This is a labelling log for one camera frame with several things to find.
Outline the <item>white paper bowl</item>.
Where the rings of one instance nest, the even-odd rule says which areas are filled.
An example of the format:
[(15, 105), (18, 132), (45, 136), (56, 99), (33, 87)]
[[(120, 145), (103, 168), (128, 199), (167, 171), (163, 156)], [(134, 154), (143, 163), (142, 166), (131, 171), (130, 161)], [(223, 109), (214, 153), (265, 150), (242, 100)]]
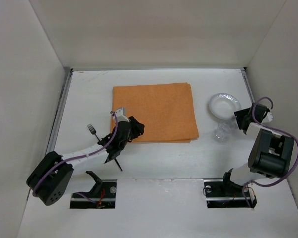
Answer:
[(241, 110), (239, 100), (228, 93), (217, 93), (208, 102), (210, 112), (222, 120), (232, 120), (235, 112)]

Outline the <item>orange cloth placemat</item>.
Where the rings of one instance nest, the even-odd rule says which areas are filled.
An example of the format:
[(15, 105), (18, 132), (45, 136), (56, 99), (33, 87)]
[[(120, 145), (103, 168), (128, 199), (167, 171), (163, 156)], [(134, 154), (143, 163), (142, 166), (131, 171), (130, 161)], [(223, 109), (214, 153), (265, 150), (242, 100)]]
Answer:
[(120, 107), (145, 126), (134, 143), (181, 143), (199, 137), (189, 83), (115, 86), (112, 109)]

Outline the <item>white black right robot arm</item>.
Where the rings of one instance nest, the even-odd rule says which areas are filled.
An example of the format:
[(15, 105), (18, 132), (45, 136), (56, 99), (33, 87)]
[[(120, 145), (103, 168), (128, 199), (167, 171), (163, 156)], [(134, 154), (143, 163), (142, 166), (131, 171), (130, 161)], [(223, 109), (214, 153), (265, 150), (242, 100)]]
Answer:
[(265, 126), (273, 120), (270, 109), (259, 104), (235, 111), (234, 115), (238, 128), (254, 139), (254, 145), (246, 164), (224, 174), (221, 190), (226, 194), (243, 193), (246, 186), (256, 180), (286, 176), (295, 140)]

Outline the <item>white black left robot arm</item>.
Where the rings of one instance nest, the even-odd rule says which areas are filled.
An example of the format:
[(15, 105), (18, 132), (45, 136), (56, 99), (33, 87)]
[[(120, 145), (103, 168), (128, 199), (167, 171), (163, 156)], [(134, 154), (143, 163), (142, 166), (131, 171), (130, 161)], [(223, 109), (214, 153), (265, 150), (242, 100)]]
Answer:
[(45, 155), (28, 177), (26, 184), (46, 206), (54, 204), (66, 192), (70, 178), (77, 166), (91, 166), (93, 162), (106, 164), (116, 161), (127, 143), (143, 135), (145, 126), (133, 116), (113, 116), (113, 131), (95, 145), (70, 154), (51, 151)]

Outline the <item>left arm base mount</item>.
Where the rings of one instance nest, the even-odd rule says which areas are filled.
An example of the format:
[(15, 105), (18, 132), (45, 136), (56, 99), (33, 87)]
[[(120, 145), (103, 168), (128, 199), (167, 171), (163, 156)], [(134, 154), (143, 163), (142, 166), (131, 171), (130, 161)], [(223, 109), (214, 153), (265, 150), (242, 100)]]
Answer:
[(93, 171), (86, 171), (92, 177), (93, 187), (87, 192), (71, 195), (70, 209), (115, 209), (117, 180), (103, 180)]

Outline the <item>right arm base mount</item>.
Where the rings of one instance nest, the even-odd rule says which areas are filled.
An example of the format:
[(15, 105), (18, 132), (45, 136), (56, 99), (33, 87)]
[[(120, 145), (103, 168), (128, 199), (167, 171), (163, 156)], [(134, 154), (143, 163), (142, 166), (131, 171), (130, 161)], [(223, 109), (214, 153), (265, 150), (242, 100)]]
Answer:
[(251, 208), (257, 205), (253, 188), (243, 187), (230, 181), (232, 170), (222, 178), (206, 178), (202, 190), (208, 208)]

